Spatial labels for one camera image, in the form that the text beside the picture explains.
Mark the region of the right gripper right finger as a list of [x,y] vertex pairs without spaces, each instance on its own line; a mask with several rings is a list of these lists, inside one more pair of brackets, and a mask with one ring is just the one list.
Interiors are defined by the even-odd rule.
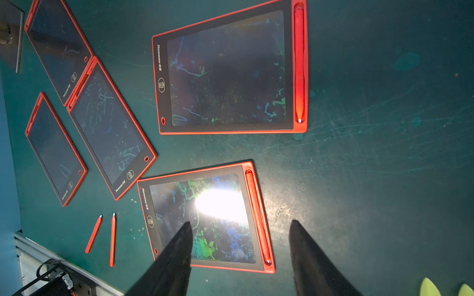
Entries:
[[361,294],[332,264],[297,220],[291,222],[289,242],[298,296],[359,296]]

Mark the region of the red stylus pair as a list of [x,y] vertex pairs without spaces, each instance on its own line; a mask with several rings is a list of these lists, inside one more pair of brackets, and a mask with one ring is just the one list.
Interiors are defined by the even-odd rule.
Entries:
[[304,6],[298,3],[294,9],[295,46],[295,111],[298,123],[304,121]]

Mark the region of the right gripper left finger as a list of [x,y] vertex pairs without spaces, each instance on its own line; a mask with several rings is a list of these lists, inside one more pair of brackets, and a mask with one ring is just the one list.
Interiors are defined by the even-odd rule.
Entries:
[[127,296],[185,296],[191,273],[193,232],[186,222]]

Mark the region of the colourful scribble red writing tablet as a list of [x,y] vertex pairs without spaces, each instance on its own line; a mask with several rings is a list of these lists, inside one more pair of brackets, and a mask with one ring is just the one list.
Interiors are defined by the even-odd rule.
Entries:
[[[272,266],[263,261],[246,170],[254,172],[260,192],[251,160],[139,180],[138,193],[154,259],[189,222],[193,232],[191,266],[274,274],[266,213]],[[261,192],[260,196],[265,212]]]

